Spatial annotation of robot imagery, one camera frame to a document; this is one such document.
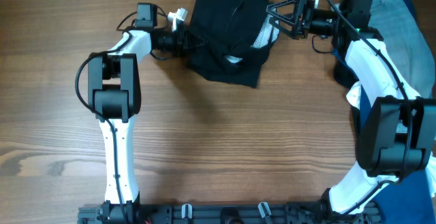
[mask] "black cable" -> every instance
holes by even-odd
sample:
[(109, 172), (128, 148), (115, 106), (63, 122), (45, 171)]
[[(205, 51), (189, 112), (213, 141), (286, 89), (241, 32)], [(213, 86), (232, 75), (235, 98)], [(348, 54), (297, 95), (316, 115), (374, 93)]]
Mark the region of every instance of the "black cable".
[(400, 173), (400, 176), (399, 176), (399, 180), (397, 182), (392, 182), (391, 180), (384, 180), (384, 181), (379, 182), (377, 184), (377, 186), (367, 196), (365, 196), (362, 201), (360, 201), (355, 206), (351, 207), (349, 210), (347, 210), (346, 212), (344, 212), (343, 214), (338, 216), (337, 218), (339, 219), (340, 217), (342, 217), (344, 215), (347, 215), (347, 214), (351, 213), (352, 211), (354, 211), (355, 209), (359, 208), (368, 199), (370, 199), (374, 195), (374, 193), (376, 193), (377, 190), (380, 189), (384, 184), (386, 184), (386, 183), (389, 183), (389, 184), (400, 184), (404, 180), (405, 170), (407, 169), (407, 159), (409, 157), (409, 148), (410, 148), (410, 144), (411, 144), (412, 113), (411, 113), (410, 102), (409, 102), (409, 99), (408, 99), (407, 94), (406, 94), (405, 89), (404, 89), (404, 83), (402, 83), (400, 81), (398, 75), (396, 74), (396, 72), (395, 72), (393, 66), (390, 64), (390, 62), (386, 59), (386, 57), (382, 54), (382, 52), (380, 50), (376, 49), (376, 47), (374, 47), (367, 39), (365, 39), (363, 36), (361, 36), (359, 31), (344, 17), (344, 15), (342, 15), (341, 11), (338, 10), (338, 8), (336, 7), (336, 5), (333, 3), (332, 0), (327, 0), (327, 2), (328, 2), (328, 4), (330, 4), (332, 9), (339, 15), (339, 17), (345, 22), (345, 24), (347, 24), (348, 27), (367, 46), (369, 46), (369, 48), (371, 48), (371, 50), (373, 50), (376, 53), (376, 55), (379, 56), (383, 60), (383, 62), (388, 66), (392, 76), (395, 79), (396, 84), (398, 85), (398, 89), (400, 90), (401, 94), (403, 95), (403, 98), (404, 98), (404, 101), (405, 101), (405, 105), (406, 105), (406, 108), (407, 108), (407, 121), (409, 122), (409, 126), (407, 127), (406, 147), (405, 147), (405, 151), (404, 151), (404, 155), (403, 155), (403, 169), (401, 170), (401, 173)]
[(120, 29), (121, 25), (128, 19), (130, 18), (130, 16), (133, 16), (134, 14), (136, 14), (137, 12), (132, 12), (129, 15), (127, 15), (121, 22), (120, 24), (118, 24), (118, 26), (116, 27), (117, 31), (123, 31), (122, 29)]
[(169, 59), (169, 57), (156, 57), (155, 54), (153, 54), (153, 51), (150, 51), (150, 55), (158, 61), (166, 61)]
[(332, 54), (332, 53), (333, 53), (333, 51), (320, 51), (320, 50), (317, 50), (317, 49), (315, 48), (315, 44), (313, 43), (313, 39), (314, 39), (315, 37), (320, 37), (320, 38), (321, 38), (321, 36), (320, 36), (320, 35), (314, 35), (314, 36), (312, 37), (312, 49), (313, 49), (316, 53), (319, 53), (319, 54)]
[(163, 17), (165, 17), (165, 19), (166, 19), (166, 26), (164, 26), (164, 27), (160, 27), (160, 28), (156, 28), (156, 29), (158, 29), (158, 30), (160, 30), (160, 29), (166, 29), (168, 26), (170, 26), (170, 23), (168, 22), (168, 16), (166, 15), (166, 13), (164, 12), (164, 10), (160, 7), (160, 6), (158, 6), (158, 5), (156, 5), (156, 7), (159, 9), (159, 10), (161, 10), (161, 12), (162, 13), (157, 13), (157, 14), (159, 14), (160, 16), (163, 16)]
[(94, 108), (92, 108), (82, 97), (82, 95), (80, 94), (80, 90), (79, 90), (79, 80), (80, 80), (80, 75), (84, 69), (84, 67), (86, 67), (88, 65), (88, 63), (90, 61), (92, 61), (95, 57), (99, 57), (105, 54), (109, 54), (109, 53), (113, 53), (113, 52), (118, 52), (120, 50), (122, 50), (129, 42), (130, 40), (133, 38), (133, 35), (126, 30), (120, 30), (119, 27), (124, 23), (124, 21), (126, 21), (130, 16), (132, 16), (133, 14), (130, 14), (128, 17), (126, 17), (116, 28), (117, 31), (122, 31), (123, 33), (127, 33), (129, 34), (129, 37), (127, 38), (127, 40), (122, 43), (118, 48), (116, 48), (115, 50), (106, 50), (106, 51), (102, 51), (102, 52), (98, 52), (97, 54), (92, 54), (90, 57), (88, 57), (87, 60), (85, 60), (82, 65), (79, 67), (77, 74), (76, 74), (76, 79), (75, 79), (75, 89), (76, 89), (76, 95), (77, 98), (79, 99), (79, 101), (86, 107), (88, 108), (88, 110), (90, 110), (92, 113), (102, 117), (104, 119), (104, 121), (106, 121), (109, 124), (110, 130), (112, 132), (112, 141), (113, 141), (113, 146), (114, 146), (114, 177), (115, 177), (115, 185), (116, 185), (116, 192), (118, 193), (118, 199), (120, 202), (120, 206), (121, 206), (121, 214), (123, 215), (124, 218), (124, 222), (126, 224), (129, 223), (129, 220), (127, 218), (127, 215), (125, 214), (125, 209), (124, 209), (124, 205), (123, 205), (123, 198), (121, 195), (121, 187), (120, 187), (120, 182), (119, 182), (119, 171), (118, 171), (118, 155), (117, 155), (117, 149), (116, 149), (116, 129), (114, 127), (114, 125), (109, 121), (109, 119), (105, 118), (103, 114), (101, 114), (100, 112), (96, 111)]

